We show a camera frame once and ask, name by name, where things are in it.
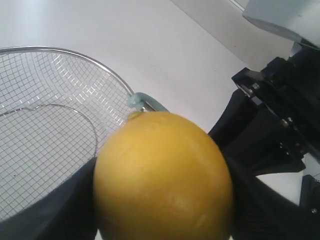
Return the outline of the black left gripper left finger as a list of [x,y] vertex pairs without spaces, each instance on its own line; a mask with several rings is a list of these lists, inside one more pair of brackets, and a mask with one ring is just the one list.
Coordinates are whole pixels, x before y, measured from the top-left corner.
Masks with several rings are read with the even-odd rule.
[[93,203],[96,158],[47,196],[0,224],[2,240],[93,240],[98,227]]

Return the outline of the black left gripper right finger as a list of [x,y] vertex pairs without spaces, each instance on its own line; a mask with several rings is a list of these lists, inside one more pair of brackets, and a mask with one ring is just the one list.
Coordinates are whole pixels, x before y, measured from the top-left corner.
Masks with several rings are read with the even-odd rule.
[[232,158],[234,240],[318,240],[320,215],[289,201]]

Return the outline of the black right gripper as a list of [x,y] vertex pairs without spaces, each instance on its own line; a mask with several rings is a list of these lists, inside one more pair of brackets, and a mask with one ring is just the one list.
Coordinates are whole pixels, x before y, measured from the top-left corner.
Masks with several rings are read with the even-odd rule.
[[209,131],[222,153],[256,176],[298,173],[306,154],[320,157],[320,52],[303,47],[263,70],[242,69]]

